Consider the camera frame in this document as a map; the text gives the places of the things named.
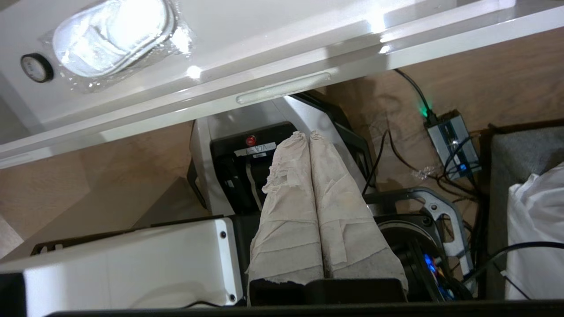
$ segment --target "plastic bag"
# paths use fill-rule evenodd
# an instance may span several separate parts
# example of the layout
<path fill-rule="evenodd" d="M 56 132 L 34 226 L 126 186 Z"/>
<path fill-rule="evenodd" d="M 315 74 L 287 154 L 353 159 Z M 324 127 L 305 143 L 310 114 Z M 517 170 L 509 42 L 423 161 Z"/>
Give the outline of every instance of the plastic bag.
<path fill-rule="evenodd" d="M 71 90 L 95 93 L 169 55 L 189 57 L 192 39 L 175 0 L 106 0 L 39 40 Z"/>

